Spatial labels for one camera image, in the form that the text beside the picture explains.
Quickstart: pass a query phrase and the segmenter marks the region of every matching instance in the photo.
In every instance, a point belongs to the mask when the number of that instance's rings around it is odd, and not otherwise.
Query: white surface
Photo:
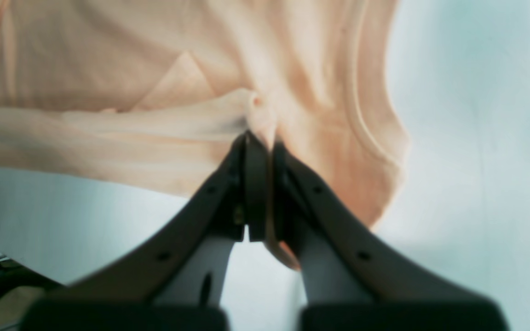
[[[492,295],[513,330],[530,331],[530,0],[402,1],[393,32],[389,90],[414,146],[379,233]],[[71,281],[134,248],[181,203],[0,170],[0,250]],[[261,245],[235,247],[223,297],[234,329],[290,329],[297,279]]]
[[[413,149],[379,233],[530,331],[530,0],[402,1],[394,28]]]

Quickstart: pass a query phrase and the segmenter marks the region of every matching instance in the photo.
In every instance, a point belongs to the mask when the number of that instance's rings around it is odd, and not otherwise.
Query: screw hole
[[[202,290],[200,291],[200,306],[206,306],[210,298],[210,291],[212,290],[212,273],[207,273],[202,283]]]
[[[156,256],[156,259],[159,261],[166,261],[169,258],[171,258],[171,253],[169,253],[168,251],[162,252],[161,254],[158,254]]]
[[[369,261],[372,259],[372,256],[369,255],[368,253],[365,253],[364,251],[359,251],[357,252],[357,257],[360,259],[360,260],[364,260],[364,261]]]

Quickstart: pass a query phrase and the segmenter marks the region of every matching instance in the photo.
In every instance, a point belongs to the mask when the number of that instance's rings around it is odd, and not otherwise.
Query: t-shirt
[[[372,226],[408,136],[395,0],[0,0],[0,166],[189,197],[246,129]]]

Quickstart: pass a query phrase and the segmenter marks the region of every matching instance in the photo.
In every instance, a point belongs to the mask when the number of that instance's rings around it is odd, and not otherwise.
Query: peach fabric
[[[0,166],[189,197],[247,128],[372,226],[408,136],[395,0],[0,0]]]

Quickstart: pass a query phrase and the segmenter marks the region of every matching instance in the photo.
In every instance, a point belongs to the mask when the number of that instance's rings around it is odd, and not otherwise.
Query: cloth
[[[0,166],[190,196],[247,128],[367,226],[404,179],[395,0],[0,0]]]
[[[0,326],[19,321],[31,304],[44,297],[40,287],[19,286],[0,298]]]

